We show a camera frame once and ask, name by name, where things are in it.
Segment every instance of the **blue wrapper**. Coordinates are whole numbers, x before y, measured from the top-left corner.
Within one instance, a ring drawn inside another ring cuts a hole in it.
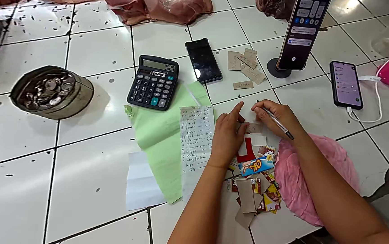
[[[273,167],[274,163],[271,155],[238,164],[242,176],[253,175]]]

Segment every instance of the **green paper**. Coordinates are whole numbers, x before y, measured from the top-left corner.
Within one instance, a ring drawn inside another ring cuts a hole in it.
[[[211,105],[208,94],[200,83],[194,82],[187,87],[201,105]],[[137,144],[147,154],[152,173],[169,203],[174,203],[182,196],[179,107],[189,106],[197,104],[181,84],[176,87],[176,94],[167,111],[126,106],[126,113],[135,129]]]

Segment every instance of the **metal tin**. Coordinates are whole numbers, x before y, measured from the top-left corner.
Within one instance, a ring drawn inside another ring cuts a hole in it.
[[[33,89],[45,76],[62,73],[71,75],[74,78],[74,85],[68,92],[68,95],[61,98],[60,102],[50,108],[38,110],[29,109],[22,104],[22,99],[24,99],[26,92]],[[12,88],[10,97],[16,107],[28,113],[49,119],[66,119],[86,108],[92,100],[93,93],[93,85],[88,79],[57,66],[44,66],[22,76]]]

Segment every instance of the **pen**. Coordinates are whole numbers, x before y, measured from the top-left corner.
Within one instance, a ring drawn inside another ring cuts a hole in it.
[[[278,127],[280,127],[280,129],[282,129],[282,131],[283,131],[289,138],[291,138],[291,140],[294,140],[294,137],[293,137],[292,134],[289,132],[289,130],[286,129],[286,127],[284,127],[284,126],[282,125],[282,123],[280,123],[280,121],[279,121],[276,117],[274,117],[273,113],[270,112],[268,109],[266,109],[266,108],[264,108],[264,107],[262,107],[262,108],[265,110],[265,112],[267,112],[268,115],[270,115],[271,119],[274,120],[274,122],[278,125]]]

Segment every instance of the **pink cloth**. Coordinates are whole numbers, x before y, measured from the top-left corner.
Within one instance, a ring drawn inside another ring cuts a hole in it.
[[[328,137],[309,135],[338,173],[359,192],[357,171],[345,149]],[[297,152],[286,140],[281,140],[278,146],[275,179],[279,183],[282,199],[291,212],[311,225],[323,226],[307,189]]]

